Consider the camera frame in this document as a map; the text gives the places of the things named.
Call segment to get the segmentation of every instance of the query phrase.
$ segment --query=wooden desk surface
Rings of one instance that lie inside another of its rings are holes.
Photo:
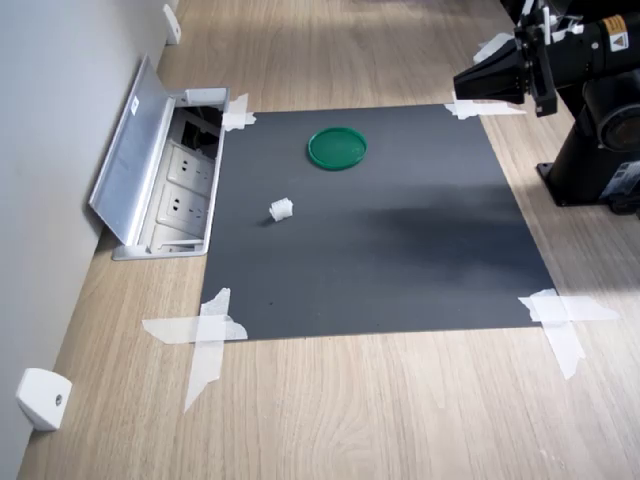
[[[182,0],[178,17],[165,84],[230,85],[256,111],[448,102],[512,28],[497,0]],[[62,429],[34,435],[21,476],[639,478],[640,222],[552,205],[533,166],[572,120],[527,107],[482,121],[556,287],[624,315],[577,325],[572,379],[538,328],[248,342],[183,415],[193,347],[140,320],[196,314],[204,258],[116,263],[106,236],[55,368],[74,383]]]

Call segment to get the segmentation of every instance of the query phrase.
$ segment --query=white tape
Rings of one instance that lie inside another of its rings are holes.
[[[525,0],[524,5],[522,6],[521,15],[529,15],[531,10],[533,9],[533,0]]]
[[[256,123],[253,112],[247,112],[249,94],[240,95],[235,100],[229,102],[227,112],[222,115],[222,126],[227,132],[233,129],[242,130],[245,125]]]
[[[460,120],[477,115],[524,115],[527,112],[512,108],[506,102],[476,103],[473,100],[458,100],[453,92],[453,103],[445,105],[454,116]]]
[[[571,378],[576,373],[578,361],[586,358],[572,322],[620,318],[615,311],[601,306],[591,297],[559,296],[555,289],[542,290],[518,300],[529,309],[532,321],[542,323],[565,379]]]
[[[269,208],[269,213],[276,222],[293,216],[293,202],[288,198],[283,198],[273,202]]]
[[[143,320],[143,328],[167,345],[194,343],[184,411],[205,387],[220,378],[224,342],[246,340],[247,331],[227,315],[231,290],[223,288],[200,306],[200,316]]]

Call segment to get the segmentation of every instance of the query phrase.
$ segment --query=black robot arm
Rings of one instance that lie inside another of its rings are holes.
[[[545,44],[544,13],[523,16],[514,39],[454,77],[461,100],[536,102],[538,116],[556,112],[555,89],[640,67],[640,13],[616,15],[554,34]]]
[[[513,40],[454,78],[456,96],[521,104],[530,94],[541,117],[557,111],[556,88],[583,85],[560,154],[538,171],[559,206],[640,215],[640,13],[553,35],[548,24],[543,10],[523,16]]]

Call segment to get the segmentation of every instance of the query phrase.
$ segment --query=power socket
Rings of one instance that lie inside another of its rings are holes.
[[[167,183],[162,191],[158,223],[204,238],[207,199],[186,188]]]
[[[213,164],[174,146],[167,179],[192,192],[209,197],[213,185]]]

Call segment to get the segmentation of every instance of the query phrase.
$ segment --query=green lid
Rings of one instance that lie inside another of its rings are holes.
[[[352,128],[331,127],[311,137],[307,148],[311,160],[319,167],[344,170],[364,158],[367,140]]]

